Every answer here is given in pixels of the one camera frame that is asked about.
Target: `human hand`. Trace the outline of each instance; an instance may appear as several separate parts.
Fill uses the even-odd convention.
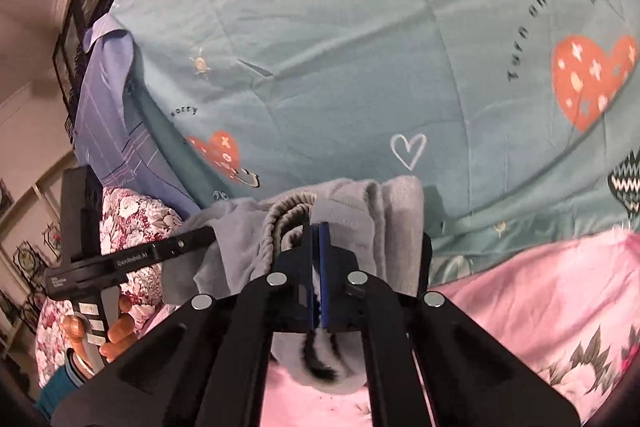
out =
[[[135,321],[129,315],[131,301],[126,295],[121,295],[118,305],[123,315],[107,331],[109,342],[100,346],[100,354],[106,357],[108,362],[113,362],[116,357],[129,349],[138,340],[138,337],[133,332]],[[67,315],[62,320],[62,329],[71,342],[71,347],[76,352],[76,356],[88,365],[86,351],[82,345],[82,337],[84,337],[84,324],[82,321],[75,315]],[[76,365],[85,377],[91,378],[93,376],[82,367],[81,363]]]

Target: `silver screw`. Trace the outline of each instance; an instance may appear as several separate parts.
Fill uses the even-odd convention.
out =
[[[267,276],[269,286],[282,286],[287,282],[287,276],[282,272],[273,272]]]
[[[351,283],[354,284],[356,286],[360,286],[361,284],[364,284],[367,282],[367,280],[369,280],[369,277],[367,277],[367,274],[361,271],[355,271],[355,272],[351,272],[348,276],[347,276],[347,280]]]
[[[431,308],[439,308],[444,304],[444,295],[438,292],[427,292],[424,294],[424,303]]]
[[[195,310],[206,310],[212,304],[213,299],[209,295],[205,295],[204,293],[196,295],[193,299],[191,299],[191,306],[193,306],[193,309]]]

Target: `white heart outline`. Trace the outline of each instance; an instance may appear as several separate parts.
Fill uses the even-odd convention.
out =
[[[411,160],[410,165],[407,165],[406,162],[398,154],[398,151],[396,151],[396,141],[399,139],[402,139],[402,141],[404,141],[404,148],[408,153],[411,152],[411,149],[414,147],[415,143],[418,140],[420,140],[420,147],[418,147],[418,151],[417,153],[415,153],[414,158]],[[420,156],[424,152],[424,148],[427,147],[427,137],[424,134],[419,133],[415,135],[411,140],[407,141],[407,139],[404,137],[404,134],[396,134],[391,137],[390,145],[391,145],[391,151],[393,152],[394,155],[396,155],[396,158],[400,160],[402,165],[404,165],[410,171],[413,171],[415,169],[415,165],[418,163],[418,160],[420,159]]]

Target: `folded gray clothing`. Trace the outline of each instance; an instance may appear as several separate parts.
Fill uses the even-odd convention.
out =
[[[259,202],[217,201],[177,230],[209,225],[217,241],[164,263],[164,302],[182,304],[197,293],[216,299],[239,293],[267,274],[281,251],[300,244],[306,219],[328,222],[332,245],[353,251],[361,270],[386,280],[395,291],[416,295],[423,204],[420,181],[413,176],[383,184],[334,180]],[[314,291],[319,296],[316,273]],[[275,333],[271,352],[296,381],[320,391],[354,393],[367,380],[358,332]]]

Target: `device handle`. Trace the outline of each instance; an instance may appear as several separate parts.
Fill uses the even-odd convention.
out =
[[[99,293],[89,294],[78,301],[72,301],[74,315],[84,325],[82,345],[87,362],[94,373],[98,373],[107,364],[106,357],[100,354],[100,346],[109,341],[107,331],[120,315],[120,287],[112,286]]]

